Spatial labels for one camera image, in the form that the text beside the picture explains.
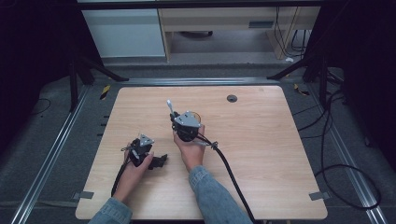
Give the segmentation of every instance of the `person's right hand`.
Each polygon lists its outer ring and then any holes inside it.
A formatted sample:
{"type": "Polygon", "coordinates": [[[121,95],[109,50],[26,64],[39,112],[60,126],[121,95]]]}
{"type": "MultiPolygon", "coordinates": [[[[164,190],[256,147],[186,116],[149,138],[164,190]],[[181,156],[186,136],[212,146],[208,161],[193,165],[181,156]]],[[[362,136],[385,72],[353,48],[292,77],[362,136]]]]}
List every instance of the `person's right hand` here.
{"type": "MultiPolygon", "coordinates": [[[[201,125],[198,133],[204,135],[205,126],[201,125]]],[[[187,171],[190,172],[195,166],[202,165],[204,161],[205,146],[194,143],[194,142],[183,142],[173,131],[174,142],[178,146],[181,152],[181,159],[186,165],[187,171]]]]}

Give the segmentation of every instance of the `wooden table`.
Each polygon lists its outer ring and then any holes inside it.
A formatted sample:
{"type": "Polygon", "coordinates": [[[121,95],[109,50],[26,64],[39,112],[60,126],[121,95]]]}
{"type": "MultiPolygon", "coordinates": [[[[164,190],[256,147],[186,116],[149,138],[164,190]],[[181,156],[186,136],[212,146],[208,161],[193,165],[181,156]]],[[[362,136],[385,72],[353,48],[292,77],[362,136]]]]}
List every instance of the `wooden table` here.
{"type": "MultiPolygon", "coordinates": [[[[322,219],[327,210],[281,88],[277,86],[142,87],[120,90],[97,151],[77,218],[90,219],[110,197],[123,159],[121,148],[139,133],[155,140],[163,168],[145,173],[132,195],[133,219],[202,219],[188,172],[173,142],[169,108],[197,112],[205,136],[219,142],[256,219],[322,219]],[[229,103],[227,96],[237,96],[229,103]]],[[[204,166],[243,207],[219,155],[206,148],[204,166]]]]}

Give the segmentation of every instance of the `blue denim jacket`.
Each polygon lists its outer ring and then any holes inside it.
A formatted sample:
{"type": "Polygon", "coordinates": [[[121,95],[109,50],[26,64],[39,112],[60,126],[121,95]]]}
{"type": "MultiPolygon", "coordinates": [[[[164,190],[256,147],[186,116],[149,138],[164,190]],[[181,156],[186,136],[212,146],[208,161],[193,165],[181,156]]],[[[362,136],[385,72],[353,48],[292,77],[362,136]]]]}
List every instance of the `blue denim jacket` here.
{"type": "MultiPolygon", "coordinates": [[[[206,224],[252,223],[227,189],[204,166],[194,167],[190,171],[189,181],[206,224]]],[[[128,224],[131,217],[132,212],[125,204],[110,198],[90,223],[128,224]]]]}

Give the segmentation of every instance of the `floor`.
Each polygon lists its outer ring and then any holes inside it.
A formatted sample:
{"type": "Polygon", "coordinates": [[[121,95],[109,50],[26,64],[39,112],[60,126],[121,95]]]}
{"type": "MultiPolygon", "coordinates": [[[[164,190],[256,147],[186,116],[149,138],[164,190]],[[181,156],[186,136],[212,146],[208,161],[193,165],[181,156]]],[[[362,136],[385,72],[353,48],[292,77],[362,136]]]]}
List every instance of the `floor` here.
{"type": "MultiPolygon", "coordinates": [[[[294,41],[295,46],[301,46],[302,33],[299,32],[294,41]]],[[[320,106],[316,99],[318,83],[303,83],[303,68],[276,83],[266,80],[265,77],[280,72],[291,62],[287,62],[286,58],[275,59],[268,42],[262,41],[265,38],[262,32],[253,31],[214,31],[212,36],[176,34],[172,57],[168,63],[107,65],[108,69],[116,74],[130,77],[135,82],[115,83],[94,71],[95,83],[92,86],[79,85],[80,101],[83,104],[77,114],[68,112],[68,79],[63,78],[48,84],[42,90],[41,100],[37,102],[28,123],[9,147],[9,156],[2,159],[0,223],[9,223],[14,217],[21,218],[25,223],[88,222],[75,218],[77,201],[72,198],[75,192],[80,192],[84,188],[105,130],[106,116],[111,112],[118,90],[124,86],[183,84],[172,83],[181,78],[186,78],[182,80],[187,84],[196,79],[208,84],[205,79],[209,78],[215,78],[219,82],[231,80],[233,84],[252,81],[259,81],[258,84],[262,85],[276,84],[285,92],[290,112],[298,128],[314,121],[320,116],[320,106]],[[110,91],[105,100],[99,100],[103,87],[107,84],[111,85],[110,91]],[[294,89],[294,84],[298,85],[299,91],[294,89]],[[76,116],[76,120],[67,123],[70,116],[76,116]],[[60,139],[58,133],[64,133],[66,138],[60,139]],[[42,164],[47,164],[49,169],[43,170],[42,164]],[[16,214],[22,205],[29,204],[26,198],[37,203],[35,206],[32,204],[31,210],[25,210],[25,216],[16,214]]],[[[329,84],[330,92],[338,89],[339,86],[329,84]]],[[[291,223],[396,223],[396,174],[389,168],[378,148],[364,145],[364,134],[348,105],[343,102],[344,99],[341,98],[332,104],[332,126],[326,132],[323,144],[325,163],[330,165],[348,162],[360,167],[380,189],[380,207],[371,211],[352,208],[335,197],[319,176],[317,181],[321,191],[330,192],[332,195],[330,199],[325,200],[328,217],[324,220],[292,220],[291,223]]],[[[324,121],[325,119],[321,119],[312,128],[300,132],[313,172],[320,169],[321,141],[320,137],[316,136],[321,134],[324,121]]],[[[375,201],[371,196],[376,195],[370,194],[375,192],[374,187],[366,184],[367,181],[359,181],[358,174],[337,169],[329,171],[327,177],[334,190],[353,203],[375,201]]],[[[285,220],[272,222],[286,223],[285,220]]]]}

